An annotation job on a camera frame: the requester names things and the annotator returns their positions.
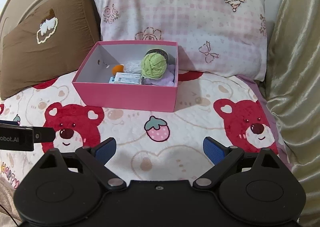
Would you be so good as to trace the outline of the blue white tissue pack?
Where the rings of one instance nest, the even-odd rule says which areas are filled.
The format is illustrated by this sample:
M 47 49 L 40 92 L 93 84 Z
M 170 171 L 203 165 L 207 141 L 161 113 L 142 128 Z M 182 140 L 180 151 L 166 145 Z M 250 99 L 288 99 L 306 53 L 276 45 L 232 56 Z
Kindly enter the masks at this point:
M 110 84 L 117 83 L 116 77 L 110 77 L 109 83 Z

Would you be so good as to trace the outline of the small white wipes packet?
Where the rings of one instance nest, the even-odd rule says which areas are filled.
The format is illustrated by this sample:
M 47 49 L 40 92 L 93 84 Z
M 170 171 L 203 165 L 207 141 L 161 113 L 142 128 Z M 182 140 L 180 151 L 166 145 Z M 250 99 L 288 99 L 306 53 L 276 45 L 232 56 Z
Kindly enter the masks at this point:
M 117 72 L 114 77 L 115 84 L 131 84 L 131 85 L 141 85 L 142 76 L 141 74 L 131 74 L 124 72 Z

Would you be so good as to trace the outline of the orange makeup sponge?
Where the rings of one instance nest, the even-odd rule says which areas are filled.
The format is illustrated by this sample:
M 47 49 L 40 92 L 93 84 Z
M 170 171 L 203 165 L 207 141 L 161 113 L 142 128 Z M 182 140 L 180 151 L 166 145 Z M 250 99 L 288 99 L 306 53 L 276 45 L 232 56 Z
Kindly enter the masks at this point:
M 112 75 L 115 77 L 116 74 L 120 72 L 120 73 L 123 73 L 124 72 L 124 65 L 122 64 L 118 64 L 118 65 L 115 65 L 113 68 L 112 68 Z

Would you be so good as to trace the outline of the purple plush toy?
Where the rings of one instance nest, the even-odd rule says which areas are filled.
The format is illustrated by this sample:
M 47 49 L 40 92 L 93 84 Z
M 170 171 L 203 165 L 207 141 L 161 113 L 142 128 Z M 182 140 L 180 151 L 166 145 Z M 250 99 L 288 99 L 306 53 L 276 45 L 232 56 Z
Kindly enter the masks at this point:
M 160 79 L 143 78 L 143 85 L 155 85 L 161 87 L 173 87 L 175 81 L 175 66 L 170 64 L 167 66 L 165 73 Z

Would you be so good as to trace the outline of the white bundle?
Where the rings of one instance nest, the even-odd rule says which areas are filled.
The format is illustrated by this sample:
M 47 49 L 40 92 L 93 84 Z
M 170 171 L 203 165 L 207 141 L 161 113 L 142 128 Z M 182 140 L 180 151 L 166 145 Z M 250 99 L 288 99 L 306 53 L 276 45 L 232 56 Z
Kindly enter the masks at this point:
M 141 74 L 141 61 L 128 61 L 124 64 L 124 72 L 129 74 Z

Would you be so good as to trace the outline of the green yarn ball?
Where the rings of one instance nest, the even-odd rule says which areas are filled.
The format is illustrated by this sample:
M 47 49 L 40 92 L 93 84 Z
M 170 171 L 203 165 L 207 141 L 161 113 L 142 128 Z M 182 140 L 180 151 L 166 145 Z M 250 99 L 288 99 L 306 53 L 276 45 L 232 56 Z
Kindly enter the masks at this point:
M 169 62 L 169 56 L 163 49 L 155 48 L 147 51 L 143 57 L 140 68 L 142 76 L 148 79 L 161 79 Z

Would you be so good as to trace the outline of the red bear print blanket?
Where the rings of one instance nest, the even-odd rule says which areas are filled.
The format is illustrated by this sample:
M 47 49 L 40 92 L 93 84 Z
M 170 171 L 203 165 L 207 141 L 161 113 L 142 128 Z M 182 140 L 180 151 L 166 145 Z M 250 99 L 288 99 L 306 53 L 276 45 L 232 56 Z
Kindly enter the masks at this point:
M 46 120 L 44 112 L 53 103 L 60 103 L 63 108 L 68 106 L 67 115 L 75 119 L 74 122 L 85 118 L 80 115 L 85 104 L 72 86 L 75 73 L 34 85 L 1 101 L 1 119 L 14 119 L 22 126 L 43 126 Z M 272 148 L 276 148 L 278 156 L 289 168 L 292 167 L 275 120 L 262 95 L 256 93 L 259 90 L 255 83 L 236 76 L 224 78 L 213 74 L 192 79 L 196 73 L 179 74 L 183 78 L 178 82 L 176 111 L 173 113 L 99 108 L 97 115 L 100 116 L 103 110 L 104 119 L 93 127 L 99 131 L 100 138 L 97 139 L 111 136 L 119 144 L 115 157 L 107 163 L 108 169 L 115 169 L 113 172 L 126 181 L 187 179 L 192 183 L 200 173 L 213 166 L 201 151 L 201 140 L 211 136 L 226 146 L 232 143 L 226 135 L 223 119 L 213 108 L 213 103 L 221 98 L 234 103 L 246 100 L 258 103 L 261 107 L 257 114 L 262 115 L 265 128 L 258 136 L 266 137 L 265 143 L 274 144 Z M 160 125 L 160 130 L 164 129 L 165 133 L 170 131 L 164 142 L 151 138 L 153 128 L 149 129 L 149 125 L 144 128 L 149 119 L 153 120 L 151 116 L 167 124 L 168 129 Z M 39 144 L 35 146 L 35 152 L 1 151 L 1 166 L 6 165 L 1 169 L 1 204 L 17 223 L 20 220 L 13 202 L 15 179 L 19 183 L 18 180 L 22 180 L 43 154 L 42 147 Z

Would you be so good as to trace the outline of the pink cardboard box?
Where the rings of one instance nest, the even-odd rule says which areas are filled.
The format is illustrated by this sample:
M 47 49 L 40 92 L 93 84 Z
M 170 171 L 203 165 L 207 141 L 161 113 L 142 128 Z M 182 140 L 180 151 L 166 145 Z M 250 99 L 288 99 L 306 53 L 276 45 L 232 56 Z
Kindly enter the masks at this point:
M 129 61 L 141 61 L 147 51 L 162 49 L 175 67 L 172 87 L 155 85 L 114 84 L 109 80 L 112 68 Z M 86 105 L 173 112 L 175 110 L 178 78 L 178 44 L 171 41 L 120 40 L 99 41 L 82 62 L 72 84 Z

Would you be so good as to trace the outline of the brown pillow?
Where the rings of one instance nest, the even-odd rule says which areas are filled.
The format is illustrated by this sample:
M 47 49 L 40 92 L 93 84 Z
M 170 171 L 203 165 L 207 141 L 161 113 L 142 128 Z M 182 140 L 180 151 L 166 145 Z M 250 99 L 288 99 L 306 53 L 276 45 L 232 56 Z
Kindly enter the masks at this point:
M 1 99 L 76 71 L 100 40 L 93 0 L 48 0 L 3 38 Z

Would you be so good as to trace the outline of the gold satin curtain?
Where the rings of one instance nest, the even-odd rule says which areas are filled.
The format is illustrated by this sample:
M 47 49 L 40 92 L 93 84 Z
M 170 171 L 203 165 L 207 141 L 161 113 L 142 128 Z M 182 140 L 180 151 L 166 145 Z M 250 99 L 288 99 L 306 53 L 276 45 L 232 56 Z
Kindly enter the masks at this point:
M 319 0 L 281 0 L 265 93 L 292 172 L 306 192 L 302 226 L 319 226 Z

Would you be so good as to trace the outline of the pink checkered pillow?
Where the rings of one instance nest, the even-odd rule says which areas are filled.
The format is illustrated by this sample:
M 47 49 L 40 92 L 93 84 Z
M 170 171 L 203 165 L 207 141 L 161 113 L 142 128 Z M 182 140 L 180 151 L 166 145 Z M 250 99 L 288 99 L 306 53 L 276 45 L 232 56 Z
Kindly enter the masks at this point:
M 182 70 L 265 77 L 265 0 L 94 1 L 104 41 L 175 41 Z

